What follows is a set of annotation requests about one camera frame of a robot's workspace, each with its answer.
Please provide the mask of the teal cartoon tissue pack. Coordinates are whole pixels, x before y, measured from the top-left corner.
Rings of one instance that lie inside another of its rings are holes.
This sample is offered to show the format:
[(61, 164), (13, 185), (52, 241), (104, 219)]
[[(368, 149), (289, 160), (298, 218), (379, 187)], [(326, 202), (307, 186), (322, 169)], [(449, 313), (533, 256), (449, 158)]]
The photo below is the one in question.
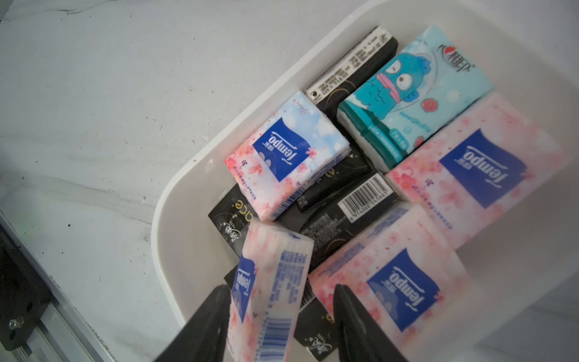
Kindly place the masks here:
[(337, 119), (382, 173), (494, 87), (436, 26), (339, 104)]

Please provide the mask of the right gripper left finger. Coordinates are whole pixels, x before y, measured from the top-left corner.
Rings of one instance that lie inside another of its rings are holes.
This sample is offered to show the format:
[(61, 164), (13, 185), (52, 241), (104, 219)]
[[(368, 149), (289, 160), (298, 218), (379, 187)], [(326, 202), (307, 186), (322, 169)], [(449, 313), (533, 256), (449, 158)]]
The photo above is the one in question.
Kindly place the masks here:
[(216, 287), (155, 361), (223, 361), (230, 301), (229, 287)]

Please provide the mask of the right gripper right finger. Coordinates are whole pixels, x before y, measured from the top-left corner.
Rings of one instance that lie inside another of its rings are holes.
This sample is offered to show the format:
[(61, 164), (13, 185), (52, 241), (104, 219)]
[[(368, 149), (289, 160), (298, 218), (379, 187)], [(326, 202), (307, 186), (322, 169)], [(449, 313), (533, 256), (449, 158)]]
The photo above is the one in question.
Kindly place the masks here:
[(333, 308), (340, 361), (407, 362), (351, 288), (336, 285)]

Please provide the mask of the pink Tempo tissue pack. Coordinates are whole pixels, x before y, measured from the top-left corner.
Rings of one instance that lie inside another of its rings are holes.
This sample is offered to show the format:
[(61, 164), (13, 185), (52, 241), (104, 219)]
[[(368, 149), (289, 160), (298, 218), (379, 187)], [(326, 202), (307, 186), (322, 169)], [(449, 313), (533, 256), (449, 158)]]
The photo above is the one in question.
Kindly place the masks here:
[(351, 152), (341, 131), (296, 92), (225, 160), (262, 221), (278, 218)]
[(337, 285), (349, 287), (403, 348), (467, 289), (454, 248), (420, 205), (399, 202), (308, 277), (331, 317)]
[(287, 361), (313, 241), (253, 220), (231, 292), (227, 347), (236, 361)]
[(493, 91), (387, 174), (454, 249), (571, 163), (546, 131)]

